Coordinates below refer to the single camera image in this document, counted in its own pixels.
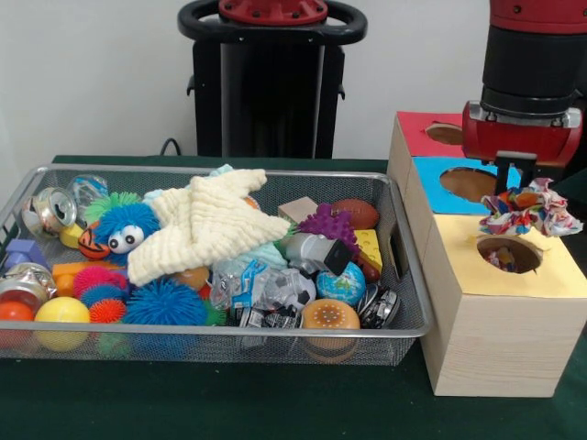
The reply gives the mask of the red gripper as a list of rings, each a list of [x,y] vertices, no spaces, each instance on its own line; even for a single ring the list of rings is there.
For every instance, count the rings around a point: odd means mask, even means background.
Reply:
[[[533,181],[536,164],[565,166],[578,149],[583,113],[571,107],[563,115],[539,119],[501,115],[469,101],[462,112],[462,150],[470,159],[493,161],[497,169],[494,194],[507,190],[510,160],[520,160],[520,188]]]

